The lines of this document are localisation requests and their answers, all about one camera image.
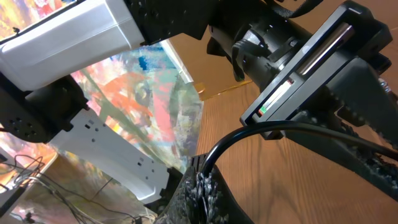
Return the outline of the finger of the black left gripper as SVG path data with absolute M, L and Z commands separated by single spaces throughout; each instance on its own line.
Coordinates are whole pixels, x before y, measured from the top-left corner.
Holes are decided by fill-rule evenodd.
M 384 139 L 397 139 L 397 103 L 379 83 L 376 71 L 364 60 L 352 59 L 327 87 Z
M 294 121 L 315 124 L 353 137 L 359 135 L 351 126 L 342 122 L 332 112 L 301 111 L 293 117 Z M 397 200 L 397 165 L 382 156 L 369 152 L 359 146 L 341 142 L 329 137 L 285 131 L 284 136 L 307 149 L 355 172 L 363 179 Z

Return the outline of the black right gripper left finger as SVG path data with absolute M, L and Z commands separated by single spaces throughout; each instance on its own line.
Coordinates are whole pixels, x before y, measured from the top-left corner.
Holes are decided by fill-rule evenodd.
M 197 200 L 197 172 L 189 167 L 165 210 L 154 224 L 195 224 L 200 222 L 200 206 Z

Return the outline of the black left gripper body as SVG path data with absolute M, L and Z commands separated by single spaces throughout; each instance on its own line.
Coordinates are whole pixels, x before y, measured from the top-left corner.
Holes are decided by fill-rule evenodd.
M 368 125 L 327 87 L 352 59 L 360 58 L 381 74 L 391 61 L 381 50 L 392 41 L 388 26 L 353 1 L 341 4 L 313 34 L 270 9 L 239 37 L 239 74 L 248 75 L 261 93 L 243 113 L 244 125 L 293 120 L 301 111 L 332 112 L 355 126 Z

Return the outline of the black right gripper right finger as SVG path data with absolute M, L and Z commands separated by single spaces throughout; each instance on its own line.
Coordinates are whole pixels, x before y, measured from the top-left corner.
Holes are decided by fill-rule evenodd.
M 214 166 L 209 176 L 201 182 L 203 183 L 206 223 L 254 223 L 235 200 L 217 166 Z

